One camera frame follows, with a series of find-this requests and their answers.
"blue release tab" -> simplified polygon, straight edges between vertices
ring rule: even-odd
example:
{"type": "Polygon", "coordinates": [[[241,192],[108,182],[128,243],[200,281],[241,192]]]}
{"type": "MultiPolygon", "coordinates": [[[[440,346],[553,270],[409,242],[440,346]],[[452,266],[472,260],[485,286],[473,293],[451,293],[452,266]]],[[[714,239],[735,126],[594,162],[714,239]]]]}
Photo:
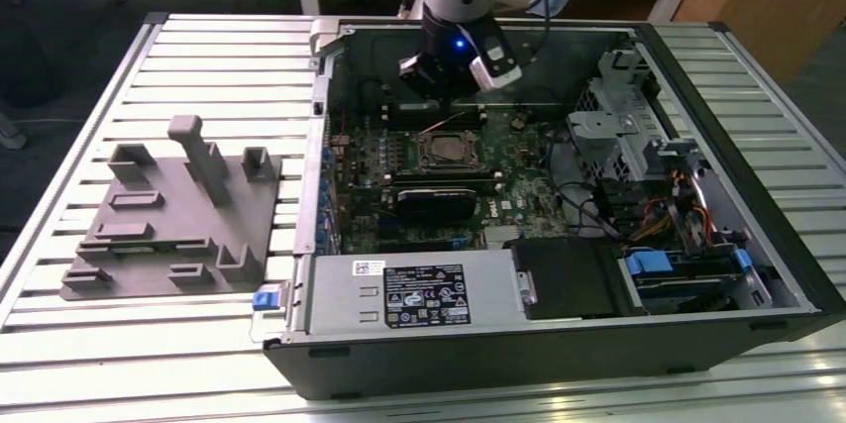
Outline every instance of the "blue release tab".
{"type": "Polygon", "coordinates": [[[273,311],[279,309],[280,291],[256,291],[252,294],[252,310],[273,311]]]}
{"type": "Polygon", "coordinates": [[[664,252],[634,252],[626,258],[630,274],[642,272],[671,272],[672,264],[664,252]]]}
{"type": "Polygon", "coordinates": [[[743,268],[743,271],[752,267],[752,257],[750,257],[750,254],[746,250],[738,248],[734,252],[734,257],[738,261],[738,264],[743,268]]]}

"slotted metal table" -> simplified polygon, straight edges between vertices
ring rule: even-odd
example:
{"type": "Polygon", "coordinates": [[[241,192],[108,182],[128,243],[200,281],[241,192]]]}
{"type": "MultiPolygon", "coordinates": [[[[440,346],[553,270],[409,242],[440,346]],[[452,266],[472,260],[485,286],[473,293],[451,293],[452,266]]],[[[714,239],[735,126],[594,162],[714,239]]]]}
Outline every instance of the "slotted metal table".
{"type": "MultiPolygon", "coordinates": [[[[224,154],[284,157],[268,275],[291,250],[317,63],[312,17],[151,16],[0,268],[0,413],[8,421],[551,421],[846,419],[846,324],[710,371],[352,402],[303,400],[249,339],[251,294],[65,302],[61,277],[112,177],[116,144],[167,140],[197,114],[224,154]]],[[[846,290],[846,166],[730,33],[658,26],[831,280],[846,290]]],[[[659,97],[682,136],[672,101],[659,97]]]]}

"metal bracket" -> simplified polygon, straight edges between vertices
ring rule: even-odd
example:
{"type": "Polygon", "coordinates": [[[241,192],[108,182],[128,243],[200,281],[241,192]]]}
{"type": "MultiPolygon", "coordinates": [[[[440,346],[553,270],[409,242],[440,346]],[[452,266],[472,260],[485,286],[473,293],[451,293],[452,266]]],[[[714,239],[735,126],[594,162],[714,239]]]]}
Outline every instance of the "metal bracket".
{"type": "Polygon", "coordinates": [[[341,47],[339,19],[319,19],[312,22],[308,46],[313,56],[325,56],[341,47]]]}
{"type": "Polygon", "coordinates": [[[567,116],[572,133],[583,139],[616,139],[636,134],[636,124],[628,114],[578,111],[567,116]]]}

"orange wire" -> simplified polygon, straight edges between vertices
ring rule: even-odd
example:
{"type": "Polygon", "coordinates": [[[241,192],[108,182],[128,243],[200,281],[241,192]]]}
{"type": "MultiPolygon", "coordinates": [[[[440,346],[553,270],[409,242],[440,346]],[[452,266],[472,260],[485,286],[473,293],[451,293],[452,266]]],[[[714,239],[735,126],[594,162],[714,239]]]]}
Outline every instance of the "orange wire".
{"type": "Polygon", "coordinates": [[[704,224],[703,224],[703,229],[704,229],[704,242],[710,245],[714,245],[712,241],[711,241],[711,230],[714,228],[714,223],[711,222],[711,213],[707,211],[706,208],[694,205],[692,209],[696,210],[702,216],[704,217],[704,224]]]}

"warning label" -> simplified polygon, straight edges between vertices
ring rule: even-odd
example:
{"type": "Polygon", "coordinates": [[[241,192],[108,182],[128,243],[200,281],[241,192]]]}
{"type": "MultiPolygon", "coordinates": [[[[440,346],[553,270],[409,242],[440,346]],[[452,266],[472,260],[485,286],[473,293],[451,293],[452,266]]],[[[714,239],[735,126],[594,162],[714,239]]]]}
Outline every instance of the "warning label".
{"type": "Polygon", "coordinates": [[[387,267],[384,323],[391,329],[471,323],[460,264],[387,267]]]}

